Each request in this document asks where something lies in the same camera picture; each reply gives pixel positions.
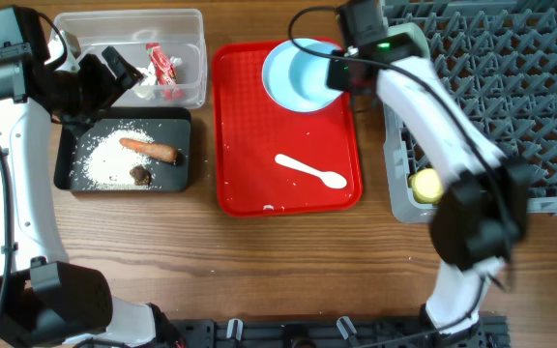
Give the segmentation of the light blue plate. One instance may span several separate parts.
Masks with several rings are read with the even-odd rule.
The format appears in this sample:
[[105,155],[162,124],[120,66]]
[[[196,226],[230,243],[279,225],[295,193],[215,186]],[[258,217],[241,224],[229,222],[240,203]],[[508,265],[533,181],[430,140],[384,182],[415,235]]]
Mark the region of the light blue plate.
[[267,55],[263,63],[263,86],[269,97],[285,109],[300,113],[309,113],[321,110],[330,105],[336,99],[325,103],[307,101],[298,95],[292,87],[288,71],[294,55],[299,50],[301,49],[291,41],[280,43],[277,47],[275,47]]

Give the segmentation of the white rice pile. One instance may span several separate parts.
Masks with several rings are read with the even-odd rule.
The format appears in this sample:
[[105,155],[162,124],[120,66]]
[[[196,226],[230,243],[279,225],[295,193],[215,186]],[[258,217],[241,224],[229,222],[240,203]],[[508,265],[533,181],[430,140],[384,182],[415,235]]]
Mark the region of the white rice pile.
[[70,173],[71,190],[138,190],[150,187],[136,186],[130,170],[142,165],[150,171],[149,165],[158,162],[124,148],[119,143],[121,138],[146,143],[155,141],[136,121],[100,121],[77,144]]

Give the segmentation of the brown food lump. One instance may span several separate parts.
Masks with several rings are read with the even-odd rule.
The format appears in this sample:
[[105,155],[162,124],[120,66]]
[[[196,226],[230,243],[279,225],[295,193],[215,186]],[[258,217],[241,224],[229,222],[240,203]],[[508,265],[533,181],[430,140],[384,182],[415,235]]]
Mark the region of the brown food lump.
[[149,186],[151,184],[152,174],[142,165],[138,165],[131,169],[130,175],[136,186]]

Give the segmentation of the white plastic spoon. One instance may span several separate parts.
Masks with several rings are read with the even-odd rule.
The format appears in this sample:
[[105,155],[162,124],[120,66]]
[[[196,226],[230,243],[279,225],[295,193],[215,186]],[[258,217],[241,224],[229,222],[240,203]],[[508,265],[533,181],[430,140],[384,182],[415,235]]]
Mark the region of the white plastic spoon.
[[318,178],[327,188],[345,189],[347,180],[334,171],[321,171],[284,154],[275,155],[275,163]]

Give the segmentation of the mint green bowl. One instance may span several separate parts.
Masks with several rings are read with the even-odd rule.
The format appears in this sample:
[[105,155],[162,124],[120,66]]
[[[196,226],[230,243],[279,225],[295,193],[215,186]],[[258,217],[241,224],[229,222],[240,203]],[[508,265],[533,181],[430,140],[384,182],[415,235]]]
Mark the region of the mint green bowl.
[[425,33],[417,24],[408,22],[398,25],[391,25],[388,27],[387,33],[390,36],[407,34],[410,39],[416,44],[416,46],[422,51],[423,56],[427,59],[430,59],[430,50]]

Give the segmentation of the white tissue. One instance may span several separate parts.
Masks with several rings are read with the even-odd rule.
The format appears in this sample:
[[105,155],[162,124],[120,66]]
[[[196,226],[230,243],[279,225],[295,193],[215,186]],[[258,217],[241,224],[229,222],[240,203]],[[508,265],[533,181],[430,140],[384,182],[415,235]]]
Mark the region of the white tissue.
[[177,100],[184,96],[183,92],[178,88],[164,91],[155,89],[155,86],[158,86],[159,83],[152,63],[149,63],[147,68],[138,67],[137,69],[143,74],[142,80],[132,87],[132,90],[138,97],[150,101],[156,99],[158,95],[162,95],[166,100]]

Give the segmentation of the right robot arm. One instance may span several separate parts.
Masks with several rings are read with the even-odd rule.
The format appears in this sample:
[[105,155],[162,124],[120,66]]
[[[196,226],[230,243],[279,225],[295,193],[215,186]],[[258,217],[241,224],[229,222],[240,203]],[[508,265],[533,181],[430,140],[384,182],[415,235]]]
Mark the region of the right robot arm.
[[441,335],[468,331],[490,283],[525,237],[532,174],[465,115],[440,81],[422,31],[384,24],[376,1],[335,9],[345,45],[342,87],[367,89],[394,111],[425,152],[443,193],[429,225],[441,264],[425,317]]

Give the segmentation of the light blue bowl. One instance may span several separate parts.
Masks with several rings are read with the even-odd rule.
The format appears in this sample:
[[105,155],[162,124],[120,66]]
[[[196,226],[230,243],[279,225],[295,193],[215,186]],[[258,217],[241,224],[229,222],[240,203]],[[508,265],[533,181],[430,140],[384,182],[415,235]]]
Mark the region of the light blue bowl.
[[299,50],[288,71],[293,89],[309,102],[332,102],[340,92],[327,85],[329,66],[329,59]]

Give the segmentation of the yellow plastic cup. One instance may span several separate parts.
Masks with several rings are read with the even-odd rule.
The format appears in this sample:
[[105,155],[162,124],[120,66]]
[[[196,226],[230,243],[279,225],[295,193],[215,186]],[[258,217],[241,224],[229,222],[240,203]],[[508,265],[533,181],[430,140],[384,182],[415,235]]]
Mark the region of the yellow plastic cup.
[[416,202],[422,204],[437,204],[444,193],[444,187],[437,172],[432,168],[418,171],[408,178],[409,188],[412,189]]

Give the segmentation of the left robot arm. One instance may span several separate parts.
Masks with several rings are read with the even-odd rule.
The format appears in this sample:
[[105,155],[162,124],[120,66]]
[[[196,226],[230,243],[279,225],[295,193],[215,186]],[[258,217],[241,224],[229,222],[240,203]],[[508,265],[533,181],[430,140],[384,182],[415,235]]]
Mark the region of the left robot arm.
[[153,304],[111,295],[98,271],[70,263],[49,183],[51,118],[74,126],[139,80],[113,48],[74,72],[52,58],[33,9],[0,9],[0,340],[14,347],[159,347],[178,332]]

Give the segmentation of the red snack wrapper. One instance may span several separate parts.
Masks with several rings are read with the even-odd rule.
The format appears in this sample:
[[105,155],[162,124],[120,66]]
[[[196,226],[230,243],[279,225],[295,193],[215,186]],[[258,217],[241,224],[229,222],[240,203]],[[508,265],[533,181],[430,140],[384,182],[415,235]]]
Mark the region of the red snack wrapper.
[[166,100],[179,100],[185,96],[178,84],[176,69],[171,60],[163,53],[158,43],[147,43],[146,50],[155,70],[155,76]]

